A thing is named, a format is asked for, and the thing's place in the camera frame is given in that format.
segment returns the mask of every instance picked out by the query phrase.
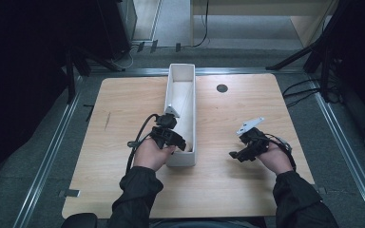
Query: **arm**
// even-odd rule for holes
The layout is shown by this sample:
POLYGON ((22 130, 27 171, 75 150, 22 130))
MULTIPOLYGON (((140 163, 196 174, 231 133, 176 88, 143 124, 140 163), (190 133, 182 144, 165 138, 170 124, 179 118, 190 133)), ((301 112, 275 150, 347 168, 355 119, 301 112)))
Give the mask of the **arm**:
POLYGON ((293 171, 287 156, 273 143, 258 156, 275 174, 274 198, 278 206, 277 227, 338 227, 314 187, 293 171))
POLYGON ((148 227, 149 214, 163 184, 156 178, 175 146, 159 149, 152 140, 145 140, 135 154, 133 167, 121 179, 123 194, 112 204, 108 227, 148 227))

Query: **white box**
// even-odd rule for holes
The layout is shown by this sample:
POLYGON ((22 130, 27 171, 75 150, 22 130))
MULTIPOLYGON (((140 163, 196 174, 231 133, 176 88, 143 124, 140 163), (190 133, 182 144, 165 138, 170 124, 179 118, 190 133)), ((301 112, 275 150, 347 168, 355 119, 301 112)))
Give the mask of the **white box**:
POLYGON ((172 112, 179 117, 173 131, 185 139, 187 148, 185 151, 175 151, 167 160, 167 166, 194 166, 197 162, 195 81, 195 65, 170 65, 164 112, 172 112))

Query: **white part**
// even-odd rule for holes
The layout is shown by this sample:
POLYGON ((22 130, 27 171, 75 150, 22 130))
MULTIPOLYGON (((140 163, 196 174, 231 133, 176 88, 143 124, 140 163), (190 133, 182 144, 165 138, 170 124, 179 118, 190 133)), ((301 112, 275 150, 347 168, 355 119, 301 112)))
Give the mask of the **white part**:
POLYGON ((240 128, 240 130, 238 130, 236 132, 237 135, 242 135, 244 134, 245 132, 251 130, 251 128, 253 128, 254 126, 258 125, 259 123, 263 122, 263 120, 265 120, 265 118, 263 117, 259 117, 259 118, 256 118, 254 120, 251 120, 251 121, 246 121, 244 123, 242 123, 242 126, 240 128))
POLYGON ((164 113, 179 117, 173 131, 185 139, 185 150, 191 150, 175 151, 167 160, 167 166, 194 166, 197 163, 195 80, 195 65, 170 65, 164 113))

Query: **sleeve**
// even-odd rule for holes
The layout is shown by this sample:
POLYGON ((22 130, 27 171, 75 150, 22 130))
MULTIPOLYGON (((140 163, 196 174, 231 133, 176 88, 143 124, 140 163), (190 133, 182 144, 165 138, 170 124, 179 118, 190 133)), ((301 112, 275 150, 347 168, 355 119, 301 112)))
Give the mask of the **sleeve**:
POLYGON ((134 166, 121 179, 123 194, 112 204, 109 228, 148 227, 149 214, 163 184, 152 169, 134 166))
POLYGON ((277 227, 338 227, 314 187, 294 171, 279 174, 274 187, 277 227))

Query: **hand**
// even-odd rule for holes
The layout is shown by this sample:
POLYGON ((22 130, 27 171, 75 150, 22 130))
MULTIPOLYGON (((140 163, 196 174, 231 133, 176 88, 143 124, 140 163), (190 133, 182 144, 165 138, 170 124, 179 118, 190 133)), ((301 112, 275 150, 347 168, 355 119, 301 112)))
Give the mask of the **hand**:
POLYGON ((274 143, 269 142, 267 152, 257 156, 259 160, 276 175, 293 171, 293 167, 286 154, 274 143))
POLYGON ((150 168, 156 172, 164 165, 175 149, 175 145, 159 149, 159 146, 153 139, 146 139, 136 150, 133 166, 150 168))

